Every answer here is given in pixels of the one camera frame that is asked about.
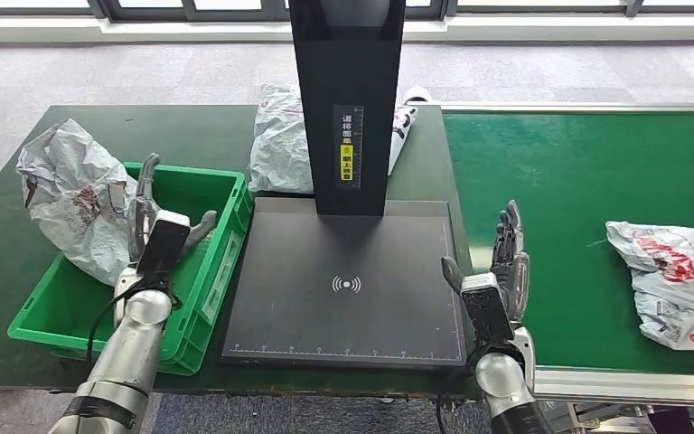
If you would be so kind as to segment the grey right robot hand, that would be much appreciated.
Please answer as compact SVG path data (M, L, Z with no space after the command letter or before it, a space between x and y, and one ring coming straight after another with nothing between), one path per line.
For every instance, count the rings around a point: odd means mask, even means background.
M453 258L443 257L443 276L473 323L519 324L529 295L530 256L524 249L521 213L515 201L508 201L500 211L495 230L488 272L464 276Z

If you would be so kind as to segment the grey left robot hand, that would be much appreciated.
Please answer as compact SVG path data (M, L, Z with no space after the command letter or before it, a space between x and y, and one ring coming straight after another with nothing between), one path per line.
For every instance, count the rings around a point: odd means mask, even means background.
M130 201L127 210L129 264L137 263L146 246L155 218L162 208L153 196L155 167L160 163L160 156L151 153L142 163L137 178L136 195ZM200 241L206 238L215 228L218 214L214 210L203 214L200 222L191 227L187 240L182 247L180 259L187 256Z

